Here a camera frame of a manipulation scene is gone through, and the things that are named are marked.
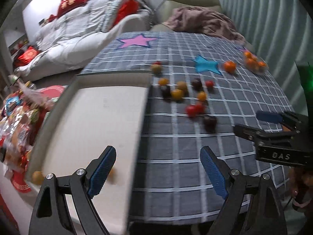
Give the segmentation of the brown round longan fruit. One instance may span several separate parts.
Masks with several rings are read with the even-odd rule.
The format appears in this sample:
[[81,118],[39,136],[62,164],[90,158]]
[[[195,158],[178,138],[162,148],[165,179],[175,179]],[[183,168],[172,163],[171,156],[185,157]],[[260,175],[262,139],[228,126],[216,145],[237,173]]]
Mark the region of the brown round longan fruit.
[[35,171],[32,174],[32,183],[34,183],[35,185],[42,185],[44,179],[45,179],[45,176],[42,174],[41,171]]

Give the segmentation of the grey checked star tablecloth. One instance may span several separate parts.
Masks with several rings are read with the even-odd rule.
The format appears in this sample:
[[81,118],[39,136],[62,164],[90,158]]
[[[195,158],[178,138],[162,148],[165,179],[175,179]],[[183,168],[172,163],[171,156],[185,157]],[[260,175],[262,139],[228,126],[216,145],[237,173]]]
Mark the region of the grey checked star tablecloth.
[[[280,195],[288,191],[288,168],[257,161],[253,144],[233,133],[235,124],[278,132],[281,126],[258,121],[256,112],[292,109],[271,74],[252,74],[243,66],[242,56],[239,45],[203,34],[129,32],[85,67],[84,73],[148,70],[160,61],[172,89],[177,82],[191,84],[195,78],[214,82],[213,91],[206,92],[207,112],[218,123],[215,133],[208,133],[201,118],[186,114],[185,108],[197,102],[192,86],[183,101],[167,101],[153,78],[133,185],[132,221],[194,224],[215,219],[223,199],[200,162],[204,146],[244,174],[269,174]],[[236,63],[235,73],[224,70],[225,61]]]

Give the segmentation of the dark purple plum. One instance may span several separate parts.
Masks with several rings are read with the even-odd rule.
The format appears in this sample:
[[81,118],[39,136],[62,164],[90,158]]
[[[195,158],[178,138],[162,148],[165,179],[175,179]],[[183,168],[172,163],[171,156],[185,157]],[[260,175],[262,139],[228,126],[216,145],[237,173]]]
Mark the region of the dark purple plum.
[[200,91],[202,90],[202,81],[200,78],[195,78],[192,80],[192,88],[195,90],[195,91]]

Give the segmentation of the pink-brown blanket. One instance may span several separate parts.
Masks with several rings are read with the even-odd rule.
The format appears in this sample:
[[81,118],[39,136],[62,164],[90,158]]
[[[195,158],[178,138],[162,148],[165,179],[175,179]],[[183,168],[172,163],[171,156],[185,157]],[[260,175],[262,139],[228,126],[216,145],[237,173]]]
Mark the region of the pink-brown blanket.
[[210,37],[227,39],[239,45],[246,43],[245,37],[237,31],[230,18],[208,7],[173,9],[172,15],[163,24],[176,32],[201,33]]

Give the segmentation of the white covered sofa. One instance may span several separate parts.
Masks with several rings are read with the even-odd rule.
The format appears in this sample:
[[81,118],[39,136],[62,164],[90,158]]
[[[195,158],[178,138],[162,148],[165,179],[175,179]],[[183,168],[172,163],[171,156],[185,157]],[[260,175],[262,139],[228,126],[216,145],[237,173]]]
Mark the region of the white covered sofa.
[[153,10],[145,0],[89,0],[57,18],[61,0],[32,0],[22,11],[30,45],[40,53],[14,74],[26,81],[84,68],[125,32],[148,31]]

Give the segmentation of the clear bag of tangerines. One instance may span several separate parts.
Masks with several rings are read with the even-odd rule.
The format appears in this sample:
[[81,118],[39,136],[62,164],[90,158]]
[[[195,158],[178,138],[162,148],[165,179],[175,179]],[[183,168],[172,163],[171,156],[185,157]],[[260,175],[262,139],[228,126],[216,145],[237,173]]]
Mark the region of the clear bag of tangerines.
[[244,65],[254,74],[264,75],[268,71],[268,65],[256,55],[249,51],[244,51]]

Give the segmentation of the teal curtain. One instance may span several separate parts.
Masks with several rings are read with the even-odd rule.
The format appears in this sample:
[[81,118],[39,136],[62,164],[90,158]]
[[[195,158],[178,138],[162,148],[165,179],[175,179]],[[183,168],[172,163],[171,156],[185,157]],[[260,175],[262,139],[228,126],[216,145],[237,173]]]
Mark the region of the teal curtain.
[[312,64],[312,19],[299,0],[223,0],[237,30],[269,66],[290,104],[308,108],[297,65]]

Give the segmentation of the brown longan near tray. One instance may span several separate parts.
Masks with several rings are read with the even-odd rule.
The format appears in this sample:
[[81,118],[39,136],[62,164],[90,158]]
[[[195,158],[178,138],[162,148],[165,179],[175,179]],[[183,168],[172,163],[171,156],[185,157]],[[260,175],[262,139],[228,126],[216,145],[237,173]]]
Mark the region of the brown longan near tray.
[[162,72],[162,65],[161,64],[152,64],[151,65],[151,72],[155,75],[161,74]]

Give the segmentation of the orange tangerine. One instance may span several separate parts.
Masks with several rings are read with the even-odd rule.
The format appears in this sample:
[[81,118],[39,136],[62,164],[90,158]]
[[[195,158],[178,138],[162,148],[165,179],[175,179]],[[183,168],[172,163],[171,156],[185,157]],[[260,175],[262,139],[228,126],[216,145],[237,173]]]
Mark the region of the orange tangerine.
[[233,61],[225,61],[223,67],[227,73],[233,74],[236,71],[237,65]]

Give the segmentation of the red pillow on floor side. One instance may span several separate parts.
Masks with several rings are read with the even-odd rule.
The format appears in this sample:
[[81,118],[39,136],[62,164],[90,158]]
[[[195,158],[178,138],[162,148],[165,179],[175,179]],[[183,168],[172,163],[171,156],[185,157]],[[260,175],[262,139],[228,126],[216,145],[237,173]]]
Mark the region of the red pillow on floor side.
[[13,60],[14,67],[21,67],[28,65],[38,54],[40,50],[33,46],[29,46],[26,51],[20,50]]

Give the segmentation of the white shallow tray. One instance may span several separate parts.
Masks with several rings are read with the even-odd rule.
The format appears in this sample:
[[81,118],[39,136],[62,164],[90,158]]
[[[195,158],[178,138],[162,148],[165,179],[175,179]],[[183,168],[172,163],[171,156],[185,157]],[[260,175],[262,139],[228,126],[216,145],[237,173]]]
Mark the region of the white shallow tray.
[[37,135],[25,174],[33,192],[40,189],[32,184],[34,172],[71,175],[113,146],[113,180],[93,204],[110,233],[125,234],[150,82],[144,70],[78,75]]

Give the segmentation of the bread bag snack pile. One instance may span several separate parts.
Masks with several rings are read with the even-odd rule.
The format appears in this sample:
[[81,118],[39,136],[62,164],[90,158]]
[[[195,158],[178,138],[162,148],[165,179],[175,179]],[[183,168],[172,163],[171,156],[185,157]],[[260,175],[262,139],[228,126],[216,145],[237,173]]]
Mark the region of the bread bag snack pile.
[[54,106],[52,98],[10,75],[10,94],[1,109],[1,162],[23,173],[34,139],[47,112]]

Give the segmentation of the large red tomato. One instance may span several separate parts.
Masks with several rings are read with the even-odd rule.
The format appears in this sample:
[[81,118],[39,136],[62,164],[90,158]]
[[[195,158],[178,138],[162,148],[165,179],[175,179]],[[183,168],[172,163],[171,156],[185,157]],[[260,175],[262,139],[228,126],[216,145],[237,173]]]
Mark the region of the large red tomato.
[[197,107],[195,105],[188,105],[185,108],[186,114],[189,118],[195,118],[198,114]]

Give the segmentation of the red round floor mat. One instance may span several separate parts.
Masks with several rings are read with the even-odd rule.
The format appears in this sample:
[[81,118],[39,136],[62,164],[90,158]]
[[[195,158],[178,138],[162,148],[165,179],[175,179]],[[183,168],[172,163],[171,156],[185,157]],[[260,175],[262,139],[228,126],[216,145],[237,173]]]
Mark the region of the red round floor mat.
[[31,192],[25,182],[31,151],[53,103],[64,90],[62,85],[37,90],[47,104],[35,103],[22,90],[9,94],[4,100],[1,109],[1,163],[4,164],[4,176],[20,193]]

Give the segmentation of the yellow cherry tomato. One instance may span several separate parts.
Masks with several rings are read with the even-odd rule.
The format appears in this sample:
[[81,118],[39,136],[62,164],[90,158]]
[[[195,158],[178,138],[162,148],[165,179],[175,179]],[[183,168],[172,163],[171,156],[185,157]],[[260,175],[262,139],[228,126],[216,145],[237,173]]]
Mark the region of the yellow cherry tomato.
[[181,101],[185,96],[185,92],[181,89],[174,89],[171,91],[171,98],[174,101]]

